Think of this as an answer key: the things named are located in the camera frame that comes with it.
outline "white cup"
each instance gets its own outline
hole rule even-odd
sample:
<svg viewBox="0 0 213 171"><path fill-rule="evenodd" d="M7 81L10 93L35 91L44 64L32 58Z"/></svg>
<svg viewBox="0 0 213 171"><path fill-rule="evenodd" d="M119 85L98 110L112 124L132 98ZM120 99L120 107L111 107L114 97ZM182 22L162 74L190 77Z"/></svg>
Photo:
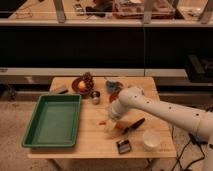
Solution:
<svg viewBox="0 0 213 171"><path fill-rule="evenodd" d="M156 150L161 144L160 134L155 130L146 130L142 135L142 144L147 151Z"/></svg>

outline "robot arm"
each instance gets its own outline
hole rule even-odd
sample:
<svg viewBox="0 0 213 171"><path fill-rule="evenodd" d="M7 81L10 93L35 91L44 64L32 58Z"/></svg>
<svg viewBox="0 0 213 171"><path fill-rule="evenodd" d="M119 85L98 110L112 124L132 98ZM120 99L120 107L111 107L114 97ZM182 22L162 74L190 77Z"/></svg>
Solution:
<svg viewBox="0 0 213 171"><path fill-rule="evenodd" d="M109 108L109 117L118 120L131 108L159 117L171 124L207 140L208 149L204 170L213 170L213 113L159 100L143 95L138 87L123 89Z"/></svg>

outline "bowl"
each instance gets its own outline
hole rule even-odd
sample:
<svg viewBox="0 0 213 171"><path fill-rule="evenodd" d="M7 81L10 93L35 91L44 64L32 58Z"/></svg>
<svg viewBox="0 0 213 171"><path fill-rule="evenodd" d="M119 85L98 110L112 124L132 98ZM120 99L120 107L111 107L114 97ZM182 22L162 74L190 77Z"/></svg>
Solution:
<svg viewBox="0 0 213 171"><path fill-rule="evenodd" d="M86 95L89 95L92 91L92 88L91 89L87 89L85 91L81 91L79 88L78 88L78 84L80 81L83 81L80 77L79 78L76 78L73 82L72 82L72 89L78 93L78 94L81 94L83 96L86 96Z"/></svg>

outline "green plastic tray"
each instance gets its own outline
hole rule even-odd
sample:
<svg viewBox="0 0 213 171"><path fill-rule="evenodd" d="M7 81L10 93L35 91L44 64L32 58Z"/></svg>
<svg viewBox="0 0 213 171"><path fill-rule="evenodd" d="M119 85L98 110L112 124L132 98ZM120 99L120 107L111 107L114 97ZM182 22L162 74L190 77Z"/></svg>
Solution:
<svg viewBox="0 0 213 171"><path fill-rule="evenodd" d="M27 148L72 147L76 143L81 95L42 95L23 138Z"/></svg>

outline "gray floor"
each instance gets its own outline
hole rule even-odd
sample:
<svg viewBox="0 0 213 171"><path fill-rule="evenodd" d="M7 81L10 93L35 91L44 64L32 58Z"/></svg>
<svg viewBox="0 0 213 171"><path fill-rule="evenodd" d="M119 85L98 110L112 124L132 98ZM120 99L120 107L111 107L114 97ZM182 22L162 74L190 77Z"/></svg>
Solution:
<svg viewBox="0 0 213 171"><path fill-rule="evenodd" d="M32 111L36 104L36 98L31 96L25 101L8 101L7 98L0 101L0 170L4 171L54 171L54 167L46 160L28 159L27 149L21 147L21 141L31 118ZM189 140L188 134L178 128L174 129L174 143L180 153L183 146ZM190 144L181 163L185 167L190 161L201 157L202 154L197 146ZM153 171L170 171L174 166L175 159L160 159ZM137 171L144 170L146 160L112 160L112 159L94 159L94 160L57 160L65 170L73 171ZM202 162L194 164L191 169L201 170Z"/></svg>

